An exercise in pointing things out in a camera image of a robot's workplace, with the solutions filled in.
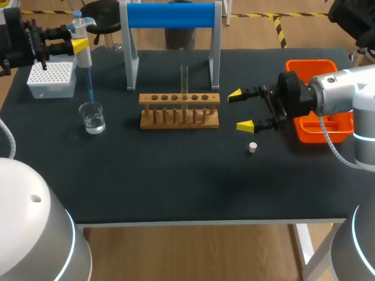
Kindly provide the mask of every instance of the white pipette tip box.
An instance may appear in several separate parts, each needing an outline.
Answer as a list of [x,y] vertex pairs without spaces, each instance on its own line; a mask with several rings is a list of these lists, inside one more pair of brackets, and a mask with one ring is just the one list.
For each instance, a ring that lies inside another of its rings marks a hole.
[[27,84],[34,98],[71,98],[76,87],[73,62],[47,63],[47,70],[36,63]]

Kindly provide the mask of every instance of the blue bar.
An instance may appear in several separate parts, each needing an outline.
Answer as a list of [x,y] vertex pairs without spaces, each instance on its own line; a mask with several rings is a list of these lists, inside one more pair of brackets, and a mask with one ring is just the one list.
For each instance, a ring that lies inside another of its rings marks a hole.
[[129,28],[213,28],[214,3],[129,3]]

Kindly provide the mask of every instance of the orange container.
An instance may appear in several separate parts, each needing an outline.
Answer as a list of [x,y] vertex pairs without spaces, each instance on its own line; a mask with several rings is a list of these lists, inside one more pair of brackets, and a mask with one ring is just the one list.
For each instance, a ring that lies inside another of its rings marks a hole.
[[[338,69],[331,60],[289,60],[287,71],[294,71],[300,80],[308,84],[313,76]],[[328,135],[333,143],[341,143],[348,135],[353,134],[353,113],[345,112],[323,117]],[[326,143],[318,116],[312,111],[308,116],[294,118],[294,125],[301,142]]]

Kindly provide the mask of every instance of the black tabletop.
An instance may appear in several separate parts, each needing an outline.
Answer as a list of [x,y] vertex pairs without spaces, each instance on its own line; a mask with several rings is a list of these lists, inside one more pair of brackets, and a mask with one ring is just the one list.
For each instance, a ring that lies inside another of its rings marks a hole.
[[[375,175],[348,168],[327,145],[303,145],[293,124],[256,135],[236,122],[268,117],[261,98],[228,104],[239,88],[274,84],[289,59],[331,59],[344,50],[223,50],[219,129],[141,131],[138,94],[210,92],[208,52],[139,52],[136,92],[126,91],[122,52],[93,53],[92,75],[107,129],[88,135],[78,114],[88,100],[77,70],[73,98],[35,100],[20,69],[0,112],[17,142],[16,159],[39,172],[77,223],[346,218],[370,193]],[[255,154],[248,144],[258,143]],[[337,147],[354,161],[353,139]],[[0,135],[0,156],[9,146]]]

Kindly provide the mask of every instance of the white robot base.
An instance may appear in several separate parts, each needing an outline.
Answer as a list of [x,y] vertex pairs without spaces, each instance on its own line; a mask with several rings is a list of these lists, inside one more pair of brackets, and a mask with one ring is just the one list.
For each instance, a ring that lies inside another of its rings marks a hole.
[[90,247],[43,178],[0,158],[0,280],[89,281]]

